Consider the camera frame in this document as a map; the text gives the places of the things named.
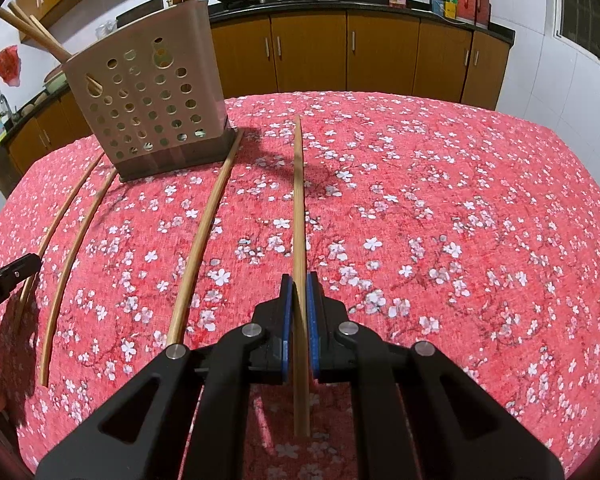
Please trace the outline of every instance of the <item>silver screw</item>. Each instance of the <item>silver screw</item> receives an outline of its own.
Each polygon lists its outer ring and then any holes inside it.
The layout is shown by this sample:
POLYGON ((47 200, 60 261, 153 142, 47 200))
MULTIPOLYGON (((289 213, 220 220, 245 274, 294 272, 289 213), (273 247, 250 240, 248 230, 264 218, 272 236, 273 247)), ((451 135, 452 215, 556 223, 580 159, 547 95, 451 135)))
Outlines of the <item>silver screw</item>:
POLYGON ((257 323, 247 323, 242 327, 242 335, 247 337, 256 337, 262 332, 262 327, 257 323))
POLYGON ((173 344, 167 347, 167 357, 169 359, 180 359, 187 353, 187 347, 181 344, 173 344))
POLYGON ((415 346, 416 352, 423 357, 431 357, 436 352, 436 347, 429 341, 418 341, 415 346))
POLYGON ((344 335, 354 335, 358 333, 358 324, 353 321, 343 321, 338 325, 338 330, 344 335))

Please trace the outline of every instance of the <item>red bag hanging on wall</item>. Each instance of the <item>red bag hanging on wall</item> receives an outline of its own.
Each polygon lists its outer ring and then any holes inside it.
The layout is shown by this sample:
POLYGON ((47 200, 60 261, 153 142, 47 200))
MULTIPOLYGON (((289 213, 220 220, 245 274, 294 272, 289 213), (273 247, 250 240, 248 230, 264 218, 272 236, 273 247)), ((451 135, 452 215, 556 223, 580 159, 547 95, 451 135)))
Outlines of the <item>red bag hanging on wall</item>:
POLYGON ((20 86, 20 57, 17 45, 8 46, 0 51, 0 77, 9 86, 20 86))

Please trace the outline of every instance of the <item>utensil holder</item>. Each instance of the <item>utensil holder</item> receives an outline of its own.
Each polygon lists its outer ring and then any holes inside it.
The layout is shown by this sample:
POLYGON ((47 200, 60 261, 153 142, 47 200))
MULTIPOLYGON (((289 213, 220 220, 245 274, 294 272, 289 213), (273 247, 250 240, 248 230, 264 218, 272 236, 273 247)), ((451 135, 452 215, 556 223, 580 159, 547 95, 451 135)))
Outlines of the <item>utensil holder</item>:
POLYGON ((123 182, 224 160, 231 148, 206 0, 149 14, 62 68, 123 182))

